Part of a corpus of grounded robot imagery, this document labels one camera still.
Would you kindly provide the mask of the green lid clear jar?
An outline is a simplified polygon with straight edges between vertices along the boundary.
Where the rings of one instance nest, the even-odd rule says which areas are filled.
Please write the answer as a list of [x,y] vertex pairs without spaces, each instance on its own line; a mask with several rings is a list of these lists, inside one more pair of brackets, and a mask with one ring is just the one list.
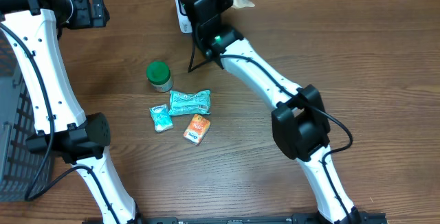
[[153,61],[146,69],[146,77],[158,92],[167,92],[173,87],[173,78],[168,65],[162,61]]

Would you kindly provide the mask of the teal snack packet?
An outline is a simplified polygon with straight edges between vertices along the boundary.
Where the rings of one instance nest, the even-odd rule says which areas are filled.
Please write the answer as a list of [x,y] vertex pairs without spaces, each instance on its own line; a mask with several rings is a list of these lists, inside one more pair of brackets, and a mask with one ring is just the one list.
[[198,93],[182,93],[171,90],[169,115],[209,115],[211,107],[210,94],[210,90],[203,90]]

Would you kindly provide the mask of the small teal tissue pack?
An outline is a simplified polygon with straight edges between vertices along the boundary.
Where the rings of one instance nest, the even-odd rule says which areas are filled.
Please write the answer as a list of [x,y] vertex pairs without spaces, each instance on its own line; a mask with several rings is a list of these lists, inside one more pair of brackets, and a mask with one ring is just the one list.
[[156,132],[161,133],[174,127],[171,116],[168,113],[167,104],[150,108],[150,114],[154,122]]

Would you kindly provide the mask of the small orange snack packet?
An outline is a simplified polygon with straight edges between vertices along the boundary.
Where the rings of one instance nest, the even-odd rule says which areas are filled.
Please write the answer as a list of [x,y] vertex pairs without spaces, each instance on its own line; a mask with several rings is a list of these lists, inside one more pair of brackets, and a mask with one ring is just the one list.
[[195,114],[184,131],[184,138],[198,146],[211,126],[211,122],[202,115]]

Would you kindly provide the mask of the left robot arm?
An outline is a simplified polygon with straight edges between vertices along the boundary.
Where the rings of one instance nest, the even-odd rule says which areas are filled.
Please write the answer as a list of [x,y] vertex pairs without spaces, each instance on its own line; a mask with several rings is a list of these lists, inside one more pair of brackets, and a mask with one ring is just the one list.
[[13,48],[34,113],[31,153],[58,155],[87,184],[103,223],[141,223],[142,215],[113,165],[109,123],[86,115],[67,76],[59,48],[63,29],[104,27],[104,0],[1,0],[1,31]]

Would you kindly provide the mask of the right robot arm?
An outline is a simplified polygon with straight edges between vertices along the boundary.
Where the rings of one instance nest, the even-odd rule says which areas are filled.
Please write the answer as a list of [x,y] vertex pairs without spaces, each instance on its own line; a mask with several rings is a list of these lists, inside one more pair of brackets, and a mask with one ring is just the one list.
[[301,87],[263,60],[242,33],[221,20],[233,0],[176,0],[181,19],[192,29],[193,48],[206,63],[242,80],[271,112],[272,134],[281,152],[300,164],[316,198],[318,223],[361,223],[332,162],[330,123],[348,128],[325,111],[319,91]]

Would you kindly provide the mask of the white barcode scanner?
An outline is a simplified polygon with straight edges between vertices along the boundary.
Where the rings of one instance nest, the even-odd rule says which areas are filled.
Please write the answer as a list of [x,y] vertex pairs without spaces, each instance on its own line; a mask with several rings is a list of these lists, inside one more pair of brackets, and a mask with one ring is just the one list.
[[184,34],[191,34],[193,32],[192,25],[186,14],[183,4],[180,2],[180,0],[175,0],[175,5],[181,32]]

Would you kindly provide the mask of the grey plastic mesh basket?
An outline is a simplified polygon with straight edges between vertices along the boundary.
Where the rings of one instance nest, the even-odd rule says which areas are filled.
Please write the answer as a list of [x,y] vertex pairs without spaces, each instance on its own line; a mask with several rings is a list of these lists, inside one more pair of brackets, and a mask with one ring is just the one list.
[[1,34],[1,202],[23,201],[43,160],[29,152],[35,134],[28,89],[14,52]]

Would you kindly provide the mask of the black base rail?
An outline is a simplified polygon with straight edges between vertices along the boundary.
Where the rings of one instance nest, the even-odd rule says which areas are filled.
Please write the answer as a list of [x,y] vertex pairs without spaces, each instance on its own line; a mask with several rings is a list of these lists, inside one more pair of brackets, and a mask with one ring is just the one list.
[[[148,224],[312,224],[312,223],[330,223],[324,222],[324,219],[318,217],[318,213],[313,214],[293,214],[292,216],[261,216],[261,217],[230,217],[230,218],[208,218],[208,219],[177,219],[176,217],[167,218],[143,218],[142,222]],[[83,221],[83,224],[103,223],[102,220]],[[385,214],[369,214],[359,212],[359,217],[353,223],[361,224],[387,224]]]

